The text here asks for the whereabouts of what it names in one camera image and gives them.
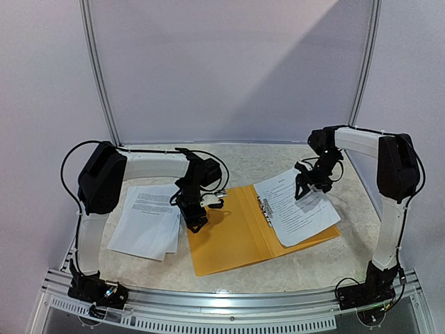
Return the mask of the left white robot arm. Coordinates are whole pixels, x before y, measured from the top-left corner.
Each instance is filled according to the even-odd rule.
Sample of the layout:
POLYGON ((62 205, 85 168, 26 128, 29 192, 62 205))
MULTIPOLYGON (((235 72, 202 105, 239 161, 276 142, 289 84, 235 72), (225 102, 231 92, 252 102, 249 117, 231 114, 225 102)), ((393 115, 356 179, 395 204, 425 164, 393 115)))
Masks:
POLYGON ((76 290, 89 302, 103 296, 102 284, 91 276, 99 273, 99 251, 105 222, 116 208, 122 184, 128 180, 171 177, 178 191, 169 203, 179 208, 186 227, 194 234, 208 222, 206 208, 220 209, 219 193, 229 180, 226 164, 202 150, 175 148, 148 150, 123 148, 108 141, 96 146, 78 176, 78 191, 71 197, 79 208, 74 263, 81 276, 76 290))

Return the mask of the chrome folder spring clip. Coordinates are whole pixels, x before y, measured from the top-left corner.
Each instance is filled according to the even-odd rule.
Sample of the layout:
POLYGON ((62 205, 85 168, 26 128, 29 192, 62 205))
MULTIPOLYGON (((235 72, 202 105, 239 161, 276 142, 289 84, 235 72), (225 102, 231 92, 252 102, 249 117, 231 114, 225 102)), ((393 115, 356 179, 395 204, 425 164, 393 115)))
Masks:
POLYGON ((263 214, 267 224, 269 227, 272 227, 272 219, 273 219, 273 211, 270 207, 270 205, 268 204, 267 199, 262 199, 260 196, 257 196, 257 200, 259 203, 259 208, 261 210, 261 213, 263 214))

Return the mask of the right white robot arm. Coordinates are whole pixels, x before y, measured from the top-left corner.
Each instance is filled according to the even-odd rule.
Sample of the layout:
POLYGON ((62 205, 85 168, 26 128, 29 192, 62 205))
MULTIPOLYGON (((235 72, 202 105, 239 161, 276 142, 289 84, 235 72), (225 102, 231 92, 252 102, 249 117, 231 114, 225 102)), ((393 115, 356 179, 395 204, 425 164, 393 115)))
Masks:
POLYGON ((301 161, 296 162, 296 200, 315 189, 323 193, 332 189, 333 169, 343 160, 344 150, 376 159, 376 184, 382 196, 382 216, 371 264, 382 273, 397 271, 407 211, 410 201, 421 189, 419 182, 423 172, 410 135, 337 125, 312 131, 307 143, 318 159, 311 168, 301 161))

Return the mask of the orange file folder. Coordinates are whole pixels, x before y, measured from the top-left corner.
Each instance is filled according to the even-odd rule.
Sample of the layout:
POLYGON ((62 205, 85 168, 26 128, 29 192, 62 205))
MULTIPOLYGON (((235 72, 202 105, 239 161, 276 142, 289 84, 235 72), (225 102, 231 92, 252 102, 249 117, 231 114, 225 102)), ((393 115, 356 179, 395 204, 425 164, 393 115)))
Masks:
POLYGON ((230 189, 221 209, 208 209, 199 232, 188 231, 197 277, 229 271, 322 244, 341 235, 326 228, 291 247, 281 245, 261 210, 252 185, 230 189))

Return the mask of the printed paper sheet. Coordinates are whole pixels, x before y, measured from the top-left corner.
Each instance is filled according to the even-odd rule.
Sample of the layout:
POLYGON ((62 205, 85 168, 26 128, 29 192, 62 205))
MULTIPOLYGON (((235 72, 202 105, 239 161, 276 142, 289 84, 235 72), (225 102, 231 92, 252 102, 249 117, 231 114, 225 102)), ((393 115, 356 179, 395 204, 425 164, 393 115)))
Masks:
POLYGON ((331 228, 341 220, 322 191, 310 190, 301 199, 295 199, 299 175, 296 169, 289 169, 254 184, 279 242, 287 248, 331 228))

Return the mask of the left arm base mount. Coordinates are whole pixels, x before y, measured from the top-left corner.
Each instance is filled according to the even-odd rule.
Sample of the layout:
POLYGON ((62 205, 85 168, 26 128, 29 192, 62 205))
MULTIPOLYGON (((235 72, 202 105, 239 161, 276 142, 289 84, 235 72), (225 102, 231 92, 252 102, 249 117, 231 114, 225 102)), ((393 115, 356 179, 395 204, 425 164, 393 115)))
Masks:
POLYGON ((85 275, 77 271, 74 260, 70 260, 72 281, 67 295, 76 300, 94 304, 97 307, 123 310, 129 297, 129 290, 119 282, 102 280, 100 272, 85 275))

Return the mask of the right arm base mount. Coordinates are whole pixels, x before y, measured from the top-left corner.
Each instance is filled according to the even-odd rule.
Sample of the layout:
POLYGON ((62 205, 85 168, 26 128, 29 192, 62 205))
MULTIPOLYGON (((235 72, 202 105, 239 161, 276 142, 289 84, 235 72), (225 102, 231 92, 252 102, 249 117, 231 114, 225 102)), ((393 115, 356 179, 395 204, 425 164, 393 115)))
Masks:
POLYGON ((382 283, 376 278, 367 278, 364 283, 359 283, 347 277, 337 283, 334 295, 341 310, 370 306, 388 312, 401 300, 405 291, 402 285, 402 291, 397 296, 393 282, 393 279, 382 283))

